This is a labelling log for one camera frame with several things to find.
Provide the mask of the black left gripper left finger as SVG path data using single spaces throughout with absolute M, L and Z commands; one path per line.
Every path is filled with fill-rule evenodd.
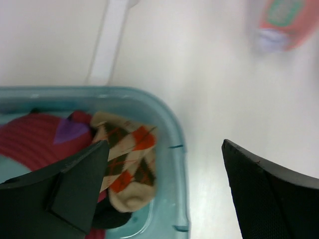
M 80 152 L 0 185 L 2 239 L 83 239 L 90 232 L 109 146 Z

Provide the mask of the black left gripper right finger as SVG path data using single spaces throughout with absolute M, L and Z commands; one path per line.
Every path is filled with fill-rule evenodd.
M 244 239 L 317 239 L 319 180 L 285 168 L 226 139 L 222 144 Z

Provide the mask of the black sock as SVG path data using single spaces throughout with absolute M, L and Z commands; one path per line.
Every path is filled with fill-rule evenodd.
M 95 229 L 114 229 L 126 224 L 132 217 L 131 212 L 122 213 L 117 211 L 106 196 L 100 201 L 95 209 L 92 227 Z

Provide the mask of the maroon sock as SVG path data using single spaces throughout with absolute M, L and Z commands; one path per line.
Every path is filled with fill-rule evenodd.
M 5 182 L 64 160 L 93 142 L 90 127 L 68 118 L 29 113 L 0 127 L 0 168 Z

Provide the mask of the beige argyle sock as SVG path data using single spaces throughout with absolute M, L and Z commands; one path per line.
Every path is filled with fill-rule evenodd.
M 90 126 L 97 131 L 93 142 L 109 146 L 101 190 L 112 206 L 122 213 L 146 206 L 157 190 L 157 127 L 106 112 L 95 113 Z

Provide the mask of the pink patterned sock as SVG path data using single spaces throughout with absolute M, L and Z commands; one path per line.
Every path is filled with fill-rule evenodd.
M 318 0 L 269 0 L 257 28 L 256 45 L 262 53 L 289 51 L 318 27 Z

